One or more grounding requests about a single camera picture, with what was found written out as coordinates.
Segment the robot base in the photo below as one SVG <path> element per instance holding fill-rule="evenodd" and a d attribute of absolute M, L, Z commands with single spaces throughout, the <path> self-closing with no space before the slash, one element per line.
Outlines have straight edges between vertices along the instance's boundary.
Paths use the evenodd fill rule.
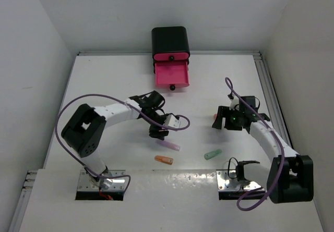
<path fill-rule="evenodd" d="M 261 186 L 254 181 L 238 181 L 237 179 L 232 179 L 236 176 L 235 170 L 230 170 L 230 178 L 228 176 L 228 171 L 217 170 L 217 183 L 219 200 L 237 200 L 242 194 L 252 189 L 260 188 Z M 256 193 L 265 193 L 265 190 L 259 189 Z M 250 197 L 249 200 L 260 199 L 259 197 Z"/>
<path fill-rule="evenodd" d="M 110 170 L 109 174 L 112 176 L 125 175 L 125 170 Z M 111 196 L 113 201 L 123 201 L 124 189 L 127 184 L 127 177 L 113 179 L 112 184 L 109 187 L 104 187 L 100 192 L 98 184 L 83 169 L 80 171 L 75 200 L 107 200 L 104 196 Z"/>

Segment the purple cable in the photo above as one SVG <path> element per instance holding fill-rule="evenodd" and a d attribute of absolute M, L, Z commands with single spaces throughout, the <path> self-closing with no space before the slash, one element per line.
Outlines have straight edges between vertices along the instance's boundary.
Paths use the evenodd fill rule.
<path fill-rule="evenodd" d="M 133 110 L 137 111 L 142 117 L 143 119 L 145 119 L 147 122 L 151 123 L 151 124 L 154 124 L 154 125 L 157 125 L 158 127 L 160 128 L 163 128 L 163 129 L 170 129 L 170 130 L 174 130 L 174 131 L 178 131 L 178 130 L 185 130 L 187 129 L 189 126 L 190 126 L 190 120 L 189 118 L 187 118 L 186 116 L 183 116 L 183 115 L 176 115 L 177 117 L 182 117 L 184 119 L 186 119 L 186 121 L 188 122 L 188 124 L 185 126 L 185 127 L 182 127 L 182 128 L 172 128 L 172 127 L 169 127 L 169 126 L 164 126 L 164 125 L 161 125 L 159 123 L 157 123 L 156 121 L 153 121 L 151 118 L 149 118 L 148 116 L 146 116 L 143 112 L 141 112 L 140 110 L 136 109 L 135 107 L 133 107 L 132 105 L 130 104 L 126 104 L 125 102 L 119 100 L 119 99 L 116 99 L 112 96 L 108 96 L 108 95 L 104 95 L 104 94 L 86 94 L 86 95 L 82 95 L 82 96 L 79 96 L 77 98 L 74 98 L 73 100 L 71 100 L 68 104 L 65 105 L 65 107 L 59 112 L 58 116 L 57 116 L 57 119 L 56 119 L 56 123 L 55 123 L 55 126 L 54 126 L 54 133 L 56 135 L 56 139 L 57 141 L 59 142 L 59 144 L 63 147 L 63 149 L 71 156 L 73 157 L 78 163 L 80 163 L 84 168 L 85 170 L 87 170 L 89 173 L 91 173 L 92 175 L 96 176 L 96 177 L 99 177 L 99 178 L 102 178 L 102 179 L 118 179 L 118 178 L 123 178 L 123 177 L 127 177 L 129 178 L 129 182 L 127 183 L 125 189 L 124 189 L 124 193 L 126 192 L 127 188 L 129 187 L 129 184 L 130 184 L 130 181 L 131 181 L 131 176 L 130 175 L 122 175 L 122 176 L 102 176 L 102 175 L 99 175 L 97 173 L 95 173 L 94 171 L 92 171 L 89 167 L 87 167 L 79 158 L 77 158 L 75 156 L 75 154 L 73 154 L 66 146 L 65 144 L 61 141 L 60 139 L 60 136 L 59 136 L 59 133 L 58 133 L 58 123 L 59 123 L 59 120 L 60 120 L 60 117 L 62 116 L 63 112 L 72 104 L 74 103 L 75 101 L 79 100 L 79 99 L 82 99 L 82 98 L 85 98 L 85 97 L 89 97 L 89 96 L 99 96 L 99 97 L 104 97 L 104 98 L 108 98 L 108 99 L 111 99 L 111 100 L 114 100 L 118 103 L 121 103 L 121 104 L 125 104 L 126 106 L 132 108 Z"/>
<path fill-rule="evenodd" d="M 252 108 L 250 107 L 236 92 L 235 90 L 233 89 L 233 84 L 232 84 L 232 81 L 231 79 L 229 79 L 228 77 L 225 77 L 225 83 L 227 84 L 227 86 L 230 88 L 231 92 L 239 99 L 240 102 L 242 102 L 248 109 L 250 109 L 253 114 L 255 114 L 263 123 L 264 125 L 266 126 L 266 128 L 268 128 L 270 130 L 270 133 L 273 135 L 273 137 L 276 139 L 280 149 L 281 149 L 281 162 L 280 162 L 280 166 L 278 167 L 278 171 L 277 171 L 277 174 L 271 184 L 271 186 L 269 187 L 269 189 L 267 190 L 267 192 L 263 195 L 263 197 L 258 200 L 257 203 L 255 203 L 254 205 L 250 206 L 250 207 L 241 207 L 240 206 L 240 201 L 243 200 L 245 197 L 247 197 L 249 194 L 251 193 L 254 193 L 256 190 L 259 190 L 261 188 L 257 188 L 257 189 L 253 189 L 253 190 L 250 190 L 250 191 L 247 191 L 246 193 L 242 194 L 239 199 L 237 200 L 236 202 L 236 206 L 238 207 L 238 209 L 242 210 L 242 211 L 250 211 L 250 210 L 253 210 L 255 209 L 256 207 L 260 206 L 261 203 L 264 202 L 265 199 L 268 198 L 268 196 L 273 192 L 273 189 L 274 187 L 276 186 L 279 178 L 280 178 L 280 175 L 282 173 L 282 170 L 283 170 L 283 163 L 284 162 L 284 147 L 280 141 L 280 139 L 278 138 L 278 136 L 276 135 L 276 133 L 272 130 L 272 128 L 265 122 L 265 120 Z"/>

